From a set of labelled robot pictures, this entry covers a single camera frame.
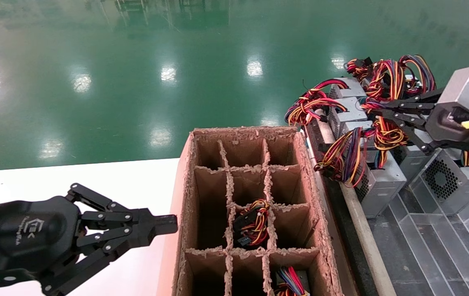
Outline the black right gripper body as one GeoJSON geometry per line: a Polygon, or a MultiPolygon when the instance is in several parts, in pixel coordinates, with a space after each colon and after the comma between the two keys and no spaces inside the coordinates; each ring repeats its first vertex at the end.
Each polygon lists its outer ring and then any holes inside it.
{"type": "Polygon", "coordinates": [[[469,110],[461,106],[447,109],[436,103],[426,120],[426,131],[441,148],[469,152],[469,110]]]}

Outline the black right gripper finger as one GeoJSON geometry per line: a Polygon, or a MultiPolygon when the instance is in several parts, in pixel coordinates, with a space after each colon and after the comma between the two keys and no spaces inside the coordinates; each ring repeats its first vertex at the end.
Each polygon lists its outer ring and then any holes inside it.
{"type": "Polygon", "coordinates": [[[442,93],[443,88],[439,88],[407,99],[396,99],[384,103],[372,102],[369,115],[384,118],[401,118],[402,115],[407,114],[428,116],[435,108],[442,93]]]}
{"type": "Polygon", "coordinates": [[[382,112],[382,117],[395,123],[398,129],[402,130],[408,140],[417,146],[422,153],[430,155],[434,152],[434,140],[425,130],[424,119],[399,112],[382,112]]]}

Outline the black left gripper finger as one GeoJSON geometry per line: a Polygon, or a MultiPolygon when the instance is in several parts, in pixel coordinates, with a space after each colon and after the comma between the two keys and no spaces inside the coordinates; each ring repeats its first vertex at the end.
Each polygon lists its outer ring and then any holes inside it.
{"type": "Polygon", "coordinates": [[[142,237],[174,234],[178,230],[174,214],[153,215],[148,208],[129,209],[81,184],[74,183],[67,193],[67,200],[80,202],[93,211],[81,215],[81,221],[90,230],[114,230],[125,227],[138,229],[142,237]]]}
{"type": "Polygon", "coordinates": [[[77,239],[72,257],[79,262],[63,264],[63,270],[41,279],[46,296],[66,296],[97,275],[133,248],[148,247],[154,238],[153,226],[127,226],[77,239]]]}

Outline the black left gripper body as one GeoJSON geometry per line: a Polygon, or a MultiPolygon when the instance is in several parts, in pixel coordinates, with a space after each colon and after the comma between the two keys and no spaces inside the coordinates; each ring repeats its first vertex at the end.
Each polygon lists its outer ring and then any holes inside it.
{"type": "Polygon", "coordinates": [[[0,288],[71,266],[79,258],[80,214],[64,197],[0,203],[0,288]]]}

